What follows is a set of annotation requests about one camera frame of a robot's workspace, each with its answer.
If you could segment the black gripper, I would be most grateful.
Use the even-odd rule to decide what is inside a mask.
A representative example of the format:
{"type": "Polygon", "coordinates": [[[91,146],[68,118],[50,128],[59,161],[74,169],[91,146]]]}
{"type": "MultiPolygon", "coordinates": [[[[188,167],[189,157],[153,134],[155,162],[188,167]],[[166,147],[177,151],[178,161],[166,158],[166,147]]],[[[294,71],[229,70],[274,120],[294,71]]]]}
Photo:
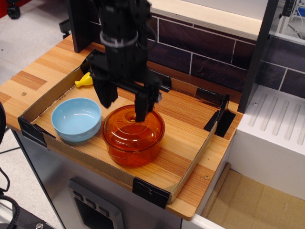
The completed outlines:
{"type": "Polygon", "coordinates": [[[124,48],[105,47],[93,50],[87,57],[93,86],[100,103],[109,108],[118,98],[117,88],[135,96],[136,122],[143,122],[162,96],[161,78],[148,69],[147,51],[131,45],[124,48]]]}

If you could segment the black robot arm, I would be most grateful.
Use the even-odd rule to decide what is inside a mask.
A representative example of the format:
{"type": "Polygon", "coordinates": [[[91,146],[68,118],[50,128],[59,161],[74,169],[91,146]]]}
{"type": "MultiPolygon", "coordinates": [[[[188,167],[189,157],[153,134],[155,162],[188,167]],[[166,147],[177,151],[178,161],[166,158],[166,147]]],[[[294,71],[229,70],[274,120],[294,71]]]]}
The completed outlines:
{"type": "Polygon", "coordinates": [[[148,20],[146,0],[96,0],[105,52],[93,51],[87,61],[100,103],[108,108],[118,88],[135,94],[136,121],[143,122],[161,98],[162,81],[147,66],[148,20]]]}

